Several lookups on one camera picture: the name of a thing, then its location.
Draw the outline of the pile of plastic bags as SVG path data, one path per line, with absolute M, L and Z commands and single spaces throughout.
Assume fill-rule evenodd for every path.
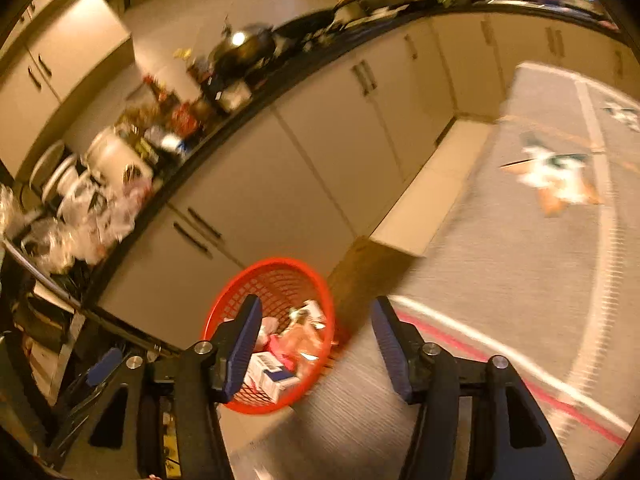
M 152 194 L 152 181 L 137 177 L 120 190 L 80 179 L 63 198 L 55 217 L 35 221 L 21 248 L 47 274 L 65 274 L 82 261 L 100 263 L 126 238 Z

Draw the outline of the black countertop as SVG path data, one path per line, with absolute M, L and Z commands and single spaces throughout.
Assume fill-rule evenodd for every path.
M 154 218 L 154 214 L 163 207 L 184 181 L 191 177 L 201 164 L 206 162 L 214 151 L 218 150 L 234 134 L 253 119 L 264 108 L 274 103 L 277 98 L 295 88 L 315 73 L 330 65 L 344 61 L 347 55 L 362 46 L 372 44 L 378 38 L 388 36 L 399 29 L 406 28 L 417 22 L 427 22 L 432 18 L 451 18 L 456 15 L 485 16 L 489 13 L 515 14 L 532 16 L 533 18 L 548 18 L 560 23 L 568 23 L 600 37 L 611 39 L 623 47 L 629 47 L 631 40 L 621 29 L 612 29 L 609 22 L 603 23 L 579 14 L 579 12 L 559 6 L 543 6 L 526 1 L 491 1 L 479 2 L 474 6 L 438 6 L 435 3 L 411 3 L 408 9 L 400 10 L 394 16 L 379 18 L 361 25 L 357 25 L 346 32 L 340 32 L 324 47 L 318 47 L 307 53 L 299 52 L 287 58 L 283 65 L 270 70 L 262 85 L 253 93 L 248 103 L 231 114 L 216 126 L 205 131 L 198 137 L 198 143 L 186 153 L 186 159 L 180 164 L 172 164 L 159 177 L 152 181 L 151 197 L 145 202 L 136 219 L 136 225 L 130 235 L 113 246 L 107 253 L 106 259 L 94 269 L 84 264 L 72 273 L 72 287 L 60 289 L 58 296 L 65 298 L 75 309 L 89 309 L 98 300 L 115 272 L 116 266 L 124 258 L 126 252 L 141 235 L 146 225 Z

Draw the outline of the steel pot with lid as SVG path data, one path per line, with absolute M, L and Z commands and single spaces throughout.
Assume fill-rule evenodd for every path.
M 275 50 L 271 25 L 252 23 L 234 28 L 225 18 L 220 43 L 210 51 L 208 60 L 217 76 L 241 78 L 257 63 L 271 58 Z

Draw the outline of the grey star tablecloth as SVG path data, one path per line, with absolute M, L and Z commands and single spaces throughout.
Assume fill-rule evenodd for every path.
M 457 356 L 508 358 L 574 476 L 600 477 L 639 416 L 638 94 L 518 66 L 390 302 Z

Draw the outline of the orange carton box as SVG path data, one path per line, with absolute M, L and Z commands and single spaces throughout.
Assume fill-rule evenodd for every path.
M 323 325 L 317 328 L 314 322 L 288 326 L 279 336 L 279 359 L 295 364 L 318 361 L 323 344 L 322 330 Z

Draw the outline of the white and blue carton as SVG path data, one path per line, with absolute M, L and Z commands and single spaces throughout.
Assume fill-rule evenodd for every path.
M 264 394 L 272 403 L 281 401 L 299 382 L 299 377 L 272 353 L 256 352 L 250 356 L 245 383 Z

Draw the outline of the lower kitchen cabinets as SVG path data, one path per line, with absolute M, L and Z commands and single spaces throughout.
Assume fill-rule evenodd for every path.
M 186 348 L 246 266 L 291 257 L 330 273 L 390 211 L 449 124 L 499 115 L 525 61 L 639 92 L 631 45 L 572 24 L 498 13 L 414 23 L 239 128 L 154 214 L 93 310 L 129 335 Z

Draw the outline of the white electric kettle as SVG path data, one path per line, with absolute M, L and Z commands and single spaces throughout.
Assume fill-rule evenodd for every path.
M 85 152 L 86 166 L 115 191 L 137 178 L 153 179 L 153 171 L 114 127 L 100 131 Z

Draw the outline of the red plastic basket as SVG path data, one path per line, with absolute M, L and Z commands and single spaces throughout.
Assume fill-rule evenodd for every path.
M 308 264 L 292 258 L 258 261 L 224 286 L 209 310 L 203 328 L 205 339 L 224 322 L 233 320 L 247 296 L 262 303 L 262 322 L 253 353 L 270 352 L 300 382 L 281 401 L 272 403 L 245 383 L 228 403 L 230 410 L 247 415 L 265 415 L 290 406 L 309 393 L 329 364 L 336 329 L 334 301 L 326 280 Z M 279 336 L 295 323 L 323 325 L 322 350 L 316 362 L 283 363 L 279 359 Z

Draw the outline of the upper wall cabinets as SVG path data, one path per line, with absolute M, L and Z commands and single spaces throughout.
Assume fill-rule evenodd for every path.
M 1 46 L 1 165 L 11 177 L 134 62 L 111 0 L 30 0 Z

